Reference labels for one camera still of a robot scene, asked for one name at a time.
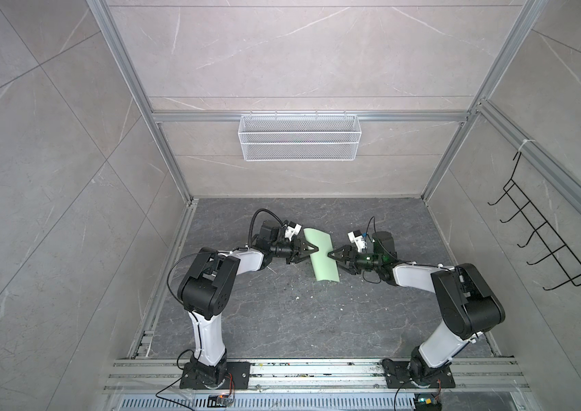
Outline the light green paper sheet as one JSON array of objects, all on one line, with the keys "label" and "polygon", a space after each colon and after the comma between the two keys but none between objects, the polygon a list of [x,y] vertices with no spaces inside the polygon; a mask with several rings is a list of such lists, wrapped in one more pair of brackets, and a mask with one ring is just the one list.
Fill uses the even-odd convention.
[{"label": "light green paper sheet", "polygon": [[317,251],[310,255],[314,276],[317,281],[339,283],[338,266],[335,260],[328,256],[333,251],[331,235],[318,229],[304,229],[306,241],[311,243]]}]

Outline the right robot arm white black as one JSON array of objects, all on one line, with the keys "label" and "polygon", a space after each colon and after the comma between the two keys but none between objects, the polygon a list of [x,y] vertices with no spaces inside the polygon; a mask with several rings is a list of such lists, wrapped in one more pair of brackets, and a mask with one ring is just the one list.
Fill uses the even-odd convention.
[{"label": "right robot arm white black", "polygon": [[376,272],[392,286],[419,289],[436,296],[441,322],[421,345],[412,351],[406,379],[427,388],[449,371],[452,360],[480,335],[504,322],[504,308],[472,264],[420,265],[398,258],[392,234],[372,235],[372,248],[360,231],[350,232],[350,244],[327,253],[337,266],[353,275]]}]

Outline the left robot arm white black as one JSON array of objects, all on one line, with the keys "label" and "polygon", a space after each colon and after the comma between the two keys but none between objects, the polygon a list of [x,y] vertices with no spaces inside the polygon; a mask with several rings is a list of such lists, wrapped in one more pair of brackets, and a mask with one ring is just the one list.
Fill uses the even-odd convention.
[{"label": "left robot arm white black", "polygon": [[288,264],[309,259],[319,247],[301,238],[302,226],[266,220],[244,248],[229,252],[202,248],[177,290],[177,299],[192,321],[194,354],[189,371],[209,387],[219,386],[227,375],[227,349],[222,336],[225,310],[237,275],[259,272],[273,259]]}]

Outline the right small circuit board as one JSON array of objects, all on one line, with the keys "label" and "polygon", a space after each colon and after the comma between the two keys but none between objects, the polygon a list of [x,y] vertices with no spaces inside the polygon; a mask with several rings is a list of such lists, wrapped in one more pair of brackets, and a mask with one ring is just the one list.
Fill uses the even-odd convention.
[{"label": "right small circuit board", "polygon": [[416,395],[414,401],[415,411],[441,411],[442,403],[431,395]]}]

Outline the small circuit board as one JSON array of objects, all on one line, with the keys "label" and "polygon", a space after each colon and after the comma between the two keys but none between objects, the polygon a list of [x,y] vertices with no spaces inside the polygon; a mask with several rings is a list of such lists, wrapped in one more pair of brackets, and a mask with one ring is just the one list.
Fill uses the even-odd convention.
[{"label": "small circuit board", "polygon": [[210,408],[228,408],[235,402],[233,395],[211,395],[207,399],[207,405]]},{"label": "small circuit board", "polygon": [[431,395],[416,395],[414,401],[415,411],[441,411],[442,403]]}]

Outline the left small circuit board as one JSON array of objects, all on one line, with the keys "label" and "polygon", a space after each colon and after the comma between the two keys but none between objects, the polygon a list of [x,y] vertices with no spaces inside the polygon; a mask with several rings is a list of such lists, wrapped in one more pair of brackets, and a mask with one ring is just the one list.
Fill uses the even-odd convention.
[{"label": "left small circuit board", "polygon": [[233,395],[211,395],[207,399],[207,405],[210,408],[228,408],[235,402]]}]

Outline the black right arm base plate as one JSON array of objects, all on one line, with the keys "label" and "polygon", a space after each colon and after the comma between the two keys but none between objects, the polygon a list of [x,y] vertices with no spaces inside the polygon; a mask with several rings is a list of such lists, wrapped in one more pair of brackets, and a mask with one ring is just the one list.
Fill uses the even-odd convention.
[{"label": "black right arm base plate", "polygon": [[421,360],[393,361],[385,358],[380,362],[386,385],[393,389],[452,389],[456,387],[449,363],[440,368],[429,368]]}]

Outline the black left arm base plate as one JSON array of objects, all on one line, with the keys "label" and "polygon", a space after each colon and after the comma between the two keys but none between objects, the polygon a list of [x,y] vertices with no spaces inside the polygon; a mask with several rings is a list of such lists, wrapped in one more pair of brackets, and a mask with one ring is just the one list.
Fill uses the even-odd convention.
[{"label": "black left arm base plate", "polygon": [[182,371],[180,389],[246,390],[249,387],[252,364],[246,361],[220,362],[216,366],[206,366],[200,362],[187,362]]}]

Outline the aluminium frame rail front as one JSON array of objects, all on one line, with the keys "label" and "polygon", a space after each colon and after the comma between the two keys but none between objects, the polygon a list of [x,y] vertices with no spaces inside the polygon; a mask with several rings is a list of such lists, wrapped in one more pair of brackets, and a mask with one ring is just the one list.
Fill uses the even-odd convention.
[{"label": "aluminium frame rail front", "polygon": [[[183,386],[203,389],[194,373],[174,360],[122,360],[108,368],[100,384],[105,392],[154,392],[178,378]],[[415,384],[408,363],[372,359],[247,359],[230,363],[220,388],[254,392],[329,392],[401,389],[409,392],[522,392],[529,391],[517,361],[512,358],[454,359],[431,383]]]}]

